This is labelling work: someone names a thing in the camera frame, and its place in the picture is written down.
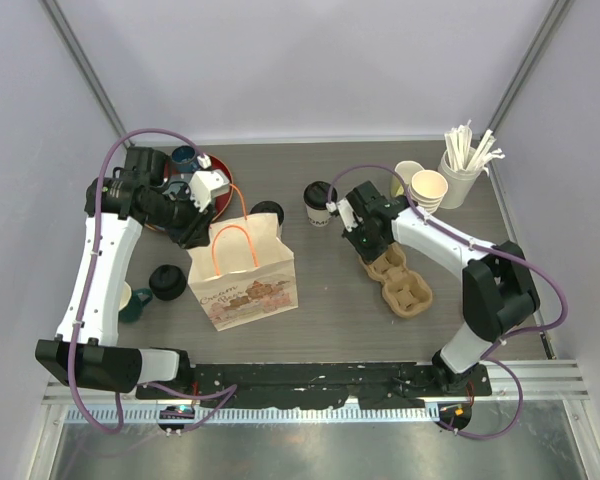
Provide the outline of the black cup lid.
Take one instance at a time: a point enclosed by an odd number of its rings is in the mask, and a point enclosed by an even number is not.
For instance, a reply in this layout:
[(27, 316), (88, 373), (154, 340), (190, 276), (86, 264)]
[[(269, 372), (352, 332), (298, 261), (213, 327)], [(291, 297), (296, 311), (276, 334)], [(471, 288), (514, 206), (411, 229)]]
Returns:
[(337, 190), (325, 181), (311, 182), (303, 193), (305, 205), (315, 210), (326, 210), (327, 204), (336, 202), (337, 197)]
[(280, 204), (275, 201), (265, 200), (255, 204), (251, 210), (251, 214), (273, 213), (277, 216), (278, 225), (281, 226), (284, 222), (284, 210)]

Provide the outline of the cardboard cup carrier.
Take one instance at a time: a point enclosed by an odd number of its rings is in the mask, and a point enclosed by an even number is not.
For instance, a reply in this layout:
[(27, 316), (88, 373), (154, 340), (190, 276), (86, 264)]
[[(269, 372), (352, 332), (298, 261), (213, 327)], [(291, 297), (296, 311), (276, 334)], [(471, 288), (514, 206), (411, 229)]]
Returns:
[(407, 266), (406, 254), (397, 243), (369, 264), (361, 256), (358, 260), (369, 278), (381, 285), (382, 298), (398, 317), (413, 318), (431, 307), (431, 288), (419, 273)]

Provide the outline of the brown paper bag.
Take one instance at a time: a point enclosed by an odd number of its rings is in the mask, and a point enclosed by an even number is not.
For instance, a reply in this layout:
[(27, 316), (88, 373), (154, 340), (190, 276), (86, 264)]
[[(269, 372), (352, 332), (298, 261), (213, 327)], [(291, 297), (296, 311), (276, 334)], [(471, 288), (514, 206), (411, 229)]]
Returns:
[(218, 331), (298, 307), (294, 253), (278, 216), (250, 214), (211, 224), (210, 244), (188, 251), (188, 286)]

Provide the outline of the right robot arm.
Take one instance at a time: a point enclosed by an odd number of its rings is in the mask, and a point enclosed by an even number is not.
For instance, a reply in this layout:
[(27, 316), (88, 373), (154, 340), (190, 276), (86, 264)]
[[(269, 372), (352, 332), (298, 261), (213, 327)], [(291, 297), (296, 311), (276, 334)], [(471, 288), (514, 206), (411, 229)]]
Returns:
[(494, 245), (437, 222), (406, 196), (387, 199), (366, 181), (330, 208), (346, 238), (370, 264), (393, 244), (407, 246), (443, 266), (461, 282), (463, 324), (432, 358), (431, 380), (452, 395), (464, 388), (481, 357), (505, 333), (540, 307), (521, 248)]

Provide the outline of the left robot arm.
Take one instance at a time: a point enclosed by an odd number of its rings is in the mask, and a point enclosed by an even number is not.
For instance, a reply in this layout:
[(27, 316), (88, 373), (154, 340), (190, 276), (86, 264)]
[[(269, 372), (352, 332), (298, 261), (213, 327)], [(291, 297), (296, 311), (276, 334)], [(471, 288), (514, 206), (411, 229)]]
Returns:
[(172, 349), (118, 344), (119, 303), (133, 250), (145, 225), (161, 228), (183, 249), (210, 243), (215, 199), (229, 181), (208, 155), (193, 158), (196, 170), (168, 178), (166, 154), (131, 147), (112, 176), (96, 178), (86, 191), (86, 237), (74, 290), (51, 340), (39, 340), (36, 360), (65, 386), (129, 393), (157, 382), (170, 398), (193, 385), (186, 354)]

